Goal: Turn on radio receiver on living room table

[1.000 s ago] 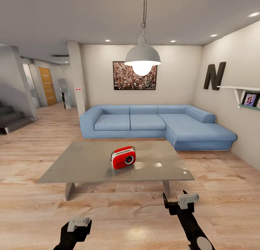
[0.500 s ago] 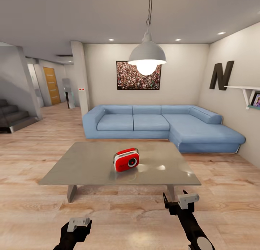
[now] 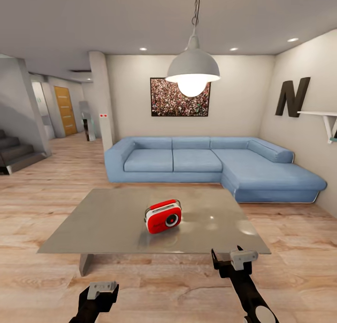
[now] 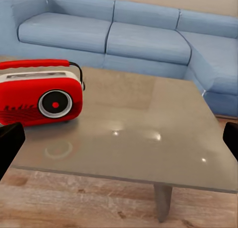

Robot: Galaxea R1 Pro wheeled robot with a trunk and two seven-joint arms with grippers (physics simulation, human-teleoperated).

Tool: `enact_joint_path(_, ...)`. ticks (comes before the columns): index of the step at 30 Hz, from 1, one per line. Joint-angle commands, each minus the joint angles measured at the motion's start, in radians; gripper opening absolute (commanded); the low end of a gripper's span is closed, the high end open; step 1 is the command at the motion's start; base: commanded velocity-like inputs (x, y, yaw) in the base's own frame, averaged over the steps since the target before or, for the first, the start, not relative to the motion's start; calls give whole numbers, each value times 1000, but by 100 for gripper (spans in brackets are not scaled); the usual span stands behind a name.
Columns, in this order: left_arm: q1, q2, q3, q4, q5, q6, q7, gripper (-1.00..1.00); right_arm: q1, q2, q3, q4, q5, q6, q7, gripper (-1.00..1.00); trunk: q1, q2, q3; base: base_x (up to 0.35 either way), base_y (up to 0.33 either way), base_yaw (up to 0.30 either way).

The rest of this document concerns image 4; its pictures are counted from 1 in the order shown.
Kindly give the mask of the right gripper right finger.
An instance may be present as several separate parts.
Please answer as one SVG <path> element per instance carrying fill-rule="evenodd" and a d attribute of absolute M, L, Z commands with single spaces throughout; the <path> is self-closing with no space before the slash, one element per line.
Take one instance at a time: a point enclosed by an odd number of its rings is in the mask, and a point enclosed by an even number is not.
<path fill-rule="evenodd" d="M 238 123 L 226 123 L 223 140 L 238 161 Z"/>

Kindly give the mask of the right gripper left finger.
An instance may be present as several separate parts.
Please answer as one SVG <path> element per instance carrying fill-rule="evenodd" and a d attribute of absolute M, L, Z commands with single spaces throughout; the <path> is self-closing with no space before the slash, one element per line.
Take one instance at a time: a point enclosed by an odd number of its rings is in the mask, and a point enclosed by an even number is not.
<path fill-rule="evenodd" d="M 0 126 L 0 180 L 25 142 L 21 122 Z"/>

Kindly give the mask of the radio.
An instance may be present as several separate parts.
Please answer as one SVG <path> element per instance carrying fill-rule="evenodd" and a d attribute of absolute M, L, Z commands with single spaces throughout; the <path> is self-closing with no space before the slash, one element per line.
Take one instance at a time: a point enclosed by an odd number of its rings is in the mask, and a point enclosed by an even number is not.
<path fill-rule="evenodd" d="M 0 62 L 0 69 L 71 66 L 56 59 Z M 0 75 L 0 125 L 21 122 L 23 127 L 75 119 L 82 111 L 85 83 L 70 71 L 20 72 Z"/>

